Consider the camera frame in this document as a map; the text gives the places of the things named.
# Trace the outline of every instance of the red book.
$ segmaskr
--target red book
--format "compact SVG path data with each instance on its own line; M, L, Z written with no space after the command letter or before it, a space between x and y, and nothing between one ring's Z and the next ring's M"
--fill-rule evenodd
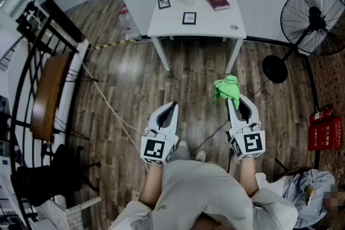
M211 5L211 7L215 11L225 10L225 9L230 8L230 4L226 0L206 0L206 1Z

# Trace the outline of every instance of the shoe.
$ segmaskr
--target shoe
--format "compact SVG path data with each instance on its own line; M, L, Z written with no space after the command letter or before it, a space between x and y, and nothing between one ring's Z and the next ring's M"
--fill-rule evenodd
M185 140L181 140L178 144L179 147L185 147L187 150L189 150L188 144Z
M195 161L205 162L205 159L206 159L206 152L204 150L198 151L198 153L195 156Z

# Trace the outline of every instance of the electric fan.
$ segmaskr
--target electric fan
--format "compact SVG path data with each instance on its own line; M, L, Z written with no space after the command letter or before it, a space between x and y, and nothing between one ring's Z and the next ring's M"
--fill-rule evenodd
M306 54L331 55L345 48L345 4L341 0L288 0L280 16L284 36L294 44L280 59L263 61L265 75L275 83L287 78L285 60L297 48Z

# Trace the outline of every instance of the person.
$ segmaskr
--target person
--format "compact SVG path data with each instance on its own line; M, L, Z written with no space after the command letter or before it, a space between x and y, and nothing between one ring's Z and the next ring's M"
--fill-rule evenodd
M254 159L240 162L239 182L200 151L194 161L180 141L165 166L150 164L138 201L110 230L290 230L297 211L270 189L259 190Z
M268 183L264 173L256 173L260 189L269 188L293 203L298 211L294 228L313 226L327 213L345 209L345 191L335 185L330 172L311 169L295 176L284 176Z

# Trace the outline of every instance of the picture frame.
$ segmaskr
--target picture frame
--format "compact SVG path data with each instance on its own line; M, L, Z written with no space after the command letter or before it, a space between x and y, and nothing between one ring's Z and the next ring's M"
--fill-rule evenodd
M195 12L184 12L182 24L195 25L196 24L196 13Z
M158 0L158 7L161 9L169 8L170 1L169 0Z

